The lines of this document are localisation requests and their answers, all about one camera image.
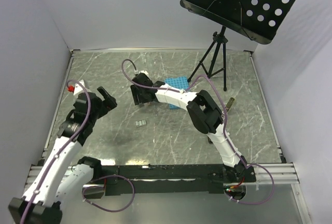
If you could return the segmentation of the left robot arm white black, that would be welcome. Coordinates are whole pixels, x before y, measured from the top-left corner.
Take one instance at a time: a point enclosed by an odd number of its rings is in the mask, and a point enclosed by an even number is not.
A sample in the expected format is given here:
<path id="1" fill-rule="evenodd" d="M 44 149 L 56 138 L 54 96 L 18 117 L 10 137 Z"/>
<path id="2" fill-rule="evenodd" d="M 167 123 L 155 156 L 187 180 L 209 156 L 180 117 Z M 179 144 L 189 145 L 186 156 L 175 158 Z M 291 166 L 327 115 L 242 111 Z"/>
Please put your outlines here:
<path id="1" fill-rule="evenodd" d="M 96 121 L 117 107 L 116 99 L 103 87 L 97 89 L 102 97 L 82 84 L 69 90 L 76 98 L 74 108 L 60 125 L 48 159 L 23 196 L 12 198 L 8 205 L 14 223 L 60 223 L 65 203 L 75 191 L 87 182 L 95 184 L 102 179 L 101 161 L 94 158 L 82 159 L 67 179 L 63 177 Z"/>

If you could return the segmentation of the grey staple strips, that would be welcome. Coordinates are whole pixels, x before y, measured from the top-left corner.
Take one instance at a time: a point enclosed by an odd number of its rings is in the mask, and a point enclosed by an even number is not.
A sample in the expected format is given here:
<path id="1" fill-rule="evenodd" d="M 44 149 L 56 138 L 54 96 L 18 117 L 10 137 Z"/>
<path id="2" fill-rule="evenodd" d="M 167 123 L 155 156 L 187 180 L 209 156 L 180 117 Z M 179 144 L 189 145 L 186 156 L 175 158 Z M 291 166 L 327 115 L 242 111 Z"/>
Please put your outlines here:
<path id="1" fill-rule="evenodd" d="M 145 125 L 147 125 L 146 120 L 135 121 L 135 126 L 136 126 L 137 128 L 138 128 L 138 127 L 145 126 Z"/>

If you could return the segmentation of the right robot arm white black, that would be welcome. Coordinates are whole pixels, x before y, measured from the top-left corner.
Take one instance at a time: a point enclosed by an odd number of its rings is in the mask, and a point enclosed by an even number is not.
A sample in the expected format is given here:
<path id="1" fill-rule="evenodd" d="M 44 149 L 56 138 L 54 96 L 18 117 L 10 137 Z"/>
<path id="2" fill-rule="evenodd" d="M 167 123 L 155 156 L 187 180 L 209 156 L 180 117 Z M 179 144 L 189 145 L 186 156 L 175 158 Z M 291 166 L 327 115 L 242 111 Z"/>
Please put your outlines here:
<path id="1" fill-rule="evenodd" d="M 145 73 L 135 75 L 132 83 L 131 90 L 136 105 L 159 102 L 186 110 L 193 126 L 207 135 L 218 150 L 227 177 L 231 181 L 239 181 L 245 175 L 246 164 L 226 131 L 223 112 L 207 91 L 188 92 L 162 81 L 153 83 Z"/>

